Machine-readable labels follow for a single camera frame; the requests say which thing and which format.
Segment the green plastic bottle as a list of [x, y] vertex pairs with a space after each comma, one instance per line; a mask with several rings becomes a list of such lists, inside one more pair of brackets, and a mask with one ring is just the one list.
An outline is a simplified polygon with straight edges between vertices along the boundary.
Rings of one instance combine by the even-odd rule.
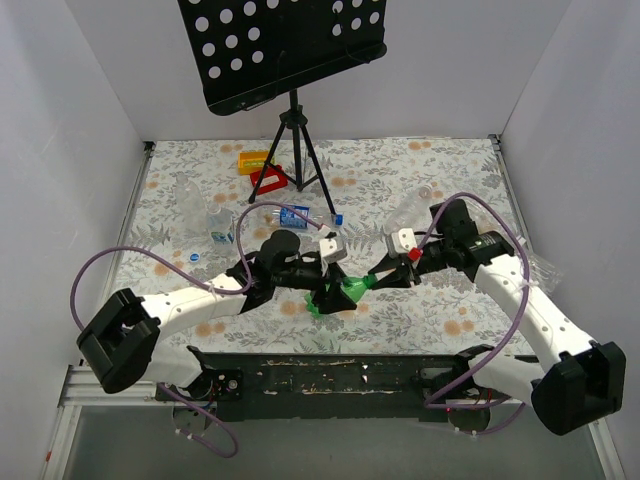
[[[357, 303], [357, 306], [358, 306], [358, 302], [362, 299], [364, 294], [368, 290], [370, 290], [370, 287], [376, 282], [375, 277], [373, 274], [371, 274], [364, 277], [347, 277], [347, 278], [353, 282], [350, 296]], [[312, 293], [313, 292], [310, 292], [305, 296], [306, 310], [309, 311], [314, 317], [329, 315], [329, 314], [315, 314], [312, 312]]]

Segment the clear bottle lemon label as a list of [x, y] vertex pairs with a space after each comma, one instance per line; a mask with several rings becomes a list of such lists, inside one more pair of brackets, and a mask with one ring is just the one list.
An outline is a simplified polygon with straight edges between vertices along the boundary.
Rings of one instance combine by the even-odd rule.
[[207, 232], [215, 245], [231, 247], [235, 241], [233, 212], [220, 204], [212, 205], [207, 212]]

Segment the clear bottle white cap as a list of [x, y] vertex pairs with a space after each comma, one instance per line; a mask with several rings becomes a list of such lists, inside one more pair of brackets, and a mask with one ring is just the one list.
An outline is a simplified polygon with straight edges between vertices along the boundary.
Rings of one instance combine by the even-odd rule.
[[186, 227], [199, 235], [207, 230], [207, 206], [200, 188], [185, 173], [176, 174], [173, 194]]

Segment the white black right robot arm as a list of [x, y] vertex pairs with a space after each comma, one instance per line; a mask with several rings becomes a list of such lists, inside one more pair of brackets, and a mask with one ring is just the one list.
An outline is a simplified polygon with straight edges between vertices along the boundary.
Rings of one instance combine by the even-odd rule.
[[565, 435], [618, 412], [622, 407], [626, 356], [614, 342], [600, 343], [581, 330], [533, 281], [527, 253], [515, 234], [479, 233], [467, 200], [457, 193], [431, 207], [429, 236], [412, 241], [405, 253], [389, 251], [371, 269], [374, 288], [411, 288], [421, 276], [446, 269], [462, 272], [510, 318], [494, 347], [459, 353], [465, 363], [452, 380], [428, 393], [428, 409], [445, 408], [457, 391], [475, 397], [484, 389], [533, 408], [552, 433]]

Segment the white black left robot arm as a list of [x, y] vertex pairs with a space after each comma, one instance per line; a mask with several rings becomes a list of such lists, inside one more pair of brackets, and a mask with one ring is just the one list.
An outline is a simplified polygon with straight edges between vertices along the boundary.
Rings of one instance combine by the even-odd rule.
[[103, 390], [122, 392], [140, 380], [169, 383], [193, 400], [213, 386], [211, 373], [194, 349], [175, 349], [167, 338], [212, 319], [249, 312], [267, 302], [276, 288], [305, 290], [316, 315], [356, 308], [339, 263], [347, 256], [343, 239], [323, 228], [317, 250], [301, 253], [300, 239], [278, 230], [261, 248], [215, 278], [191, 280], [170, 293], [138, 296], [121, 289], [80, 327], [76, 344]]

